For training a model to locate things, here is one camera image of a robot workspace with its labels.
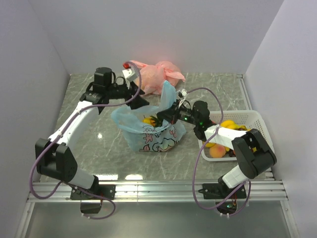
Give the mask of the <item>fake pineapple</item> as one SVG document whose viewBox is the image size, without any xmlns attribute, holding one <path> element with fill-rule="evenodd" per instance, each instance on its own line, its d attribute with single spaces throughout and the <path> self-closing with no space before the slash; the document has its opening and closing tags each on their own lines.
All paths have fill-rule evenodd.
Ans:
<svg viewBox="0 0 317 238">
<path fill-rule="evenodd" d="M 150 125 L 152 125 L 153 127 L 160 127 L 162 126 L 163 120 L 158 119 L 155 116 L 150 116 L 149 117 L 149 123 Z"/>
</svg>

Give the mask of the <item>blue plastic bag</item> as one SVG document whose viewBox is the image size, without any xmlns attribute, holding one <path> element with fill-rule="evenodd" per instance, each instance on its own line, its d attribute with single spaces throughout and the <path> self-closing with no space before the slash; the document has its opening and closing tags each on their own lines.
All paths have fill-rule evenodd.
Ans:
<svg viewBox="0 0 317 238">
<path fill-rule="evenodd" d="M 171 107 L 175 101 L 176 90 L 165 81 L 158 106 L 144 106 L 135 110 L 122 106 L 111 113 L 111 118 L 122 130 L 123 137 L 133 151 L 165 152 L 186 134 L 185 126 L 180 121 L 170 124 L 164 120 L 161 126 L 154 127 L 144 123 L 143 119 L 156 116 L 158 112 Z"/>
</svg>

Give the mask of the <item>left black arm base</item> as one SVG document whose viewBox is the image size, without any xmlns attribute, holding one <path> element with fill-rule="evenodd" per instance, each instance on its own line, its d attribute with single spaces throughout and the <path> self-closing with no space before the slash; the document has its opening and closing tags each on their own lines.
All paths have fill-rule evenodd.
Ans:
<svg viewBox="0 0 317 238">
<path fill-rule="evenodd" d="M 73 187 L 70 200 L 80 201 L 80 211 L 83 216 L 92 220 L 101 220 L 112 216 L 116 211 L 114 203 L 116 186 L 110 185 L 94 185 L 91 189 L 81 187 Z M 96 217 L 102 210 L 104 202 L 109 202 L 112 205 L 112 211 L 103 217 Z"/>
</svg>

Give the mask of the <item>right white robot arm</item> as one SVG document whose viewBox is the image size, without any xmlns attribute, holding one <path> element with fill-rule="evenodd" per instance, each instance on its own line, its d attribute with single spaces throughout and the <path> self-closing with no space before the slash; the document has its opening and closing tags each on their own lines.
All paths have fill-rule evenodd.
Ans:
<svg viewBox="0 0 317 238">
<path fill-rule="evenodd" d="M 238 165 L 220 177 L 216 187 L 217 193 L 224 198 L 231 197 L 239 184 L 254 179 L 277 162 L 274 152 L 260 131 L 233 130 L 217 125 L 210 119 L 208 104 L 204 101 L 196 101 L 190 109 L 176 100 L 170 108 L 158 112 L 157 117 L 171 124 L 179 120 L 193 124 L 194 133 L 199 140 L 209 139 L 235 152 Z"/>
</svg>

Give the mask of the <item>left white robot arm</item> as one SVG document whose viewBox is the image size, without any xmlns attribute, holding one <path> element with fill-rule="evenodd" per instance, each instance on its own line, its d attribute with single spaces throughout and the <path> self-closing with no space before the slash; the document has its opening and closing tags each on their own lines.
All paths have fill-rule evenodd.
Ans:
<svg viewBox="0 0 317 238">
<path fill-rule="evenodd" d="M 141 96 L 141 74 L 136 64 L 128 61 L 123 65 L 122 84 L 117 84 L 115 73 L 108 67 L 99 67 L 94 73 L 94 80 L 85 92 L 65 123 L 49 138 L 40 138 L 35 144 L 36 161 L 32 172 L 59 180 L 82 189 L 88 199 L 95 199 L 100 193 L 99 179 L 79 169 L 72 154 L 77 140 L 88 125 L 101 114 L 105 107 L 110 107 L 110 100 L 123 99 L 131 109 L 147 106 L 148 101 Z"/>
</svg>

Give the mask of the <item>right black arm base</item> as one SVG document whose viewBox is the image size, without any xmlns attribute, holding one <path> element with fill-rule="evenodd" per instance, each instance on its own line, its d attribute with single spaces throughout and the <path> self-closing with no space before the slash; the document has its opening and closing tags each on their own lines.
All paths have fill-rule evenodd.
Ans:
<svg viewBox="0 0 317 238">
<path fill-rule="evenodd" d="M 198 190 L 198 193 L 203 195 L 205 200 L 223 200 L 227 197 L 234 189 L 227 188 L 224 185 L 215 183 L 203 183 L 202 188 Z M 233 215 L 238 211 L 238 199 L 246 199 L 247 193 L 245 186 L 241 186 L 238 190 L 232 194 L 228 200 L 218 206 L 216 209 L 221 215 Z"/>
</svg>

